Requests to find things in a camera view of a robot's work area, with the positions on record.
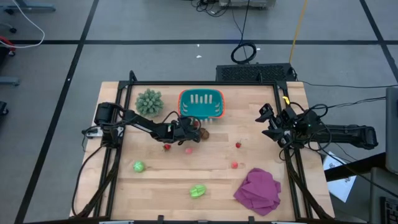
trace green spiky ball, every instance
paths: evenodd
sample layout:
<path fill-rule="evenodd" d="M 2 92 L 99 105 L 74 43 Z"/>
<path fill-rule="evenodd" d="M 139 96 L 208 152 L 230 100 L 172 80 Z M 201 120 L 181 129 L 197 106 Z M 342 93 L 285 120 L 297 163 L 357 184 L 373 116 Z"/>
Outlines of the green spiky ball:
<path fill-rule="evenodd" d="M 153 118 L 159 115 L 163 109 L 162 94 L 158 91 L 147 89 L 144 93 L 138 94 L 136 101 L 137 111 L 142 116 Z"/>

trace green toy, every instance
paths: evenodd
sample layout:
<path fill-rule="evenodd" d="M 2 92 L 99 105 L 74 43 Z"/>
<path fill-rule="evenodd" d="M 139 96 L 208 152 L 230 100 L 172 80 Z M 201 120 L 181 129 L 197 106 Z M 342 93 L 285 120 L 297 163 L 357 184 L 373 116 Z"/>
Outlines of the green toy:
<path fill-rule="evenodd" d="M 189 191 L 191 193 L 191 198 L 198 198 L 205 194 L 206 192 L 206 186 L 202 184 L 197 184 L 191 188 Z"/>
<path fill-rule="evenodd" d="M 134 168 L 134 171 L 136 171 L 136 172 L 142 172 L 145 169 L 145 165 L 143 162 L 137 161 L 134 163 L 133 168 Z"/>
<path fill-rule="evenodd" d="M 147 89 L 144 93 L 138 94 L 136 107 L 139 114 L 146 117 L 159 115 L 163 109 L 163 101 L 160 99 L 162 94 L 158 91 Z"/>

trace brown object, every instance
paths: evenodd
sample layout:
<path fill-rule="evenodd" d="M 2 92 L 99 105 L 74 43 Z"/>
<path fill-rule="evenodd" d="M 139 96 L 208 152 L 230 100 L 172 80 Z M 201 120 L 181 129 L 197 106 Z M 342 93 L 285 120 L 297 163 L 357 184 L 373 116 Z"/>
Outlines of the brown object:
<path fill-rule="evenodd" d="M 287 85 L 290 100 L 308 108 L 303 83 L 288 82 Z M 181 146 L 173 144 L 173 151 L 170 153 L 159 150 L 161 144 L 153 140 L 148 133 L 126 126 L 112 219 L 156 220 L 161 214 L 166 220 L 246 222 L 248 216 L 254 216 L 256 221 L 295 220 L 286 165 L 278 157 L 280 147 L 261 133 L 262 130 L 267 129 L 267 124 L 254 121 L 259 117 L 258 111 L 265 103 L 270 103 L 276 111 L 272 87 L 134 85 L 129 109 L 136 109 L 135 102 L 138 93 L 142 93 L 147 88 L 163 94 L 165 106 L 160 115 L 153 118 L 156 123 L 161 122 L 170 111 L 175 110 L 181 91 L 192 88 L 211 88 L 222 91 L 226 102 L 226 116 L 213 120 L 212 123 L 206 123 L 211 139 L 200 143 L 186 141 Z M 114 102 L 117 89 L 117 82 L 102 83 L 98 102 Z M 282 91 L 279 94 L 281 104 L 284 106 Z M 294 109 L 300 113 L 300 108 L 294 106 Z M 236 140 L 240 138 L 245 139 L 242 145 L 245 150 L 235 148 Z M 100 144 L 101 138 L 89 139 L 84 159 Z M 187 156 L 184 152 L 187 147 L 194 147 L 197 153 Z M 102 149 L 93 156 L 81 173 L 75 201 L 78 212 L 98 189 L 105 151 Z M 319 155 L 308 149 L 301 149 L 300 153 L 304 161 L 303 168 L 309 191 L 323 209 L 334 217 Z M 232 159 L 239 159 L 239 163 L 245 166 L 239 165 L 238 169 L 232 169 Z M 148 169 L 140 174 L 131 172 L 136 160 L 145 161 Z M 264 217 L 246 209 L 233 197 L 236 189 L 254 167 L 270 172 L 282 186 L 279 207 Z M 206 185 L 208 192 L 200 200 L 192 200 L 187 192 L 198 183 Z M 297 195 L 300 213 L 305 216 L 302 194 L 298 188 Z M 105 214 L 107 200 L 108 191 L 106 190 L 101 206 L 101 216 Z"/>
<path fill-rule="evenodd" d="M 209 136 L 210 136 L 210 134 L 209 134 L 209 132 L 206 130 L 206 128 L 200 128 L 200 137 L 201 137 L 203 140 L 208 139 Z"/>

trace green plastic object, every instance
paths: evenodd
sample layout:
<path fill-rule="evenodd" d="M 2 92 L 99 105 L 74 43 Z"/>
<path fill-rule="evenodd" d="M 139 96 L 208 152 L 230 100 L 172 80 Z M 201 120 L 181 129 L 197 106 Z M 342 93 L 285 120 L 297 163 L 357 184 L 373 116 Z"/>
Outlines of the green plastic object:
<path fill-rule="evenodd" d="M 163 109 L 163 101 L 160 99 L 162 94 L 158 91 L 147 89 L 144 93 L 138 94 L 136 107 L 139 114 L 146 117 L 159 115 Z"/>
<path fill-rule="evenodd" d="M 224 115 L 224 110 L 224 96 L 219 90 L 184 90 L 178 99 L 178 111 L 183 116 L 195 116 L 198 119 L 220 118 Z"/>
<path fill-rule="evenodd" d="M 143 162 L 137 161 L 134 163 L 133 168 L 134 168 L 134 171 L 136 171 L 136 172 L 142 172 L 145 169 L 145 165 Z"/>
<path fill-rule="evenodd" d="M 198 198 L 205 194 L 206 192 L 206 186 L 202 184 L 197 184 L 191 188 L 189 191 L 191 193 L 191 198 Z"/>

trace yellow cable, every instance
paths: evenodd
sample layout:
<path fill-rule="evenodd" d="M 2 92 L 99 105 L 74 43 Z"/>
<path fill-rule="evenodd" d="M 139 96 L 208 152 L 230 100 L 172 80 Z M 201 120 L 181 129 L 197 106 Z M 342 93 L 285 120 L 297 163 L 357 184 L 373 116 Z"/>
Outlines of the yellow cable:
<path fill-rule="evenodd" d="M 303 6 L 303 9 L 301 10 L 300 19 L 298 20 L 298 24 L 297 24 L 297 27 L 296 27 L 296 32 L 295 32 L 295 34 L 294 34 L 293 45 L 292 45 L 292 48 L 291 48 L 291 50 L 290 50 L 289 63 L 292 63 L 292 57 L 293 57 L 294 46 L 295 46 L 295 44 L 296 44 L 297 36 L 299 35 L 299 32 L 300 32 L 301 22 L 303 21 L 304 12 L 305 12 L 305 8 L 306 8 L 306 7 L 307 7 L 307 0 L 304 0 L 304 6 Z"/>

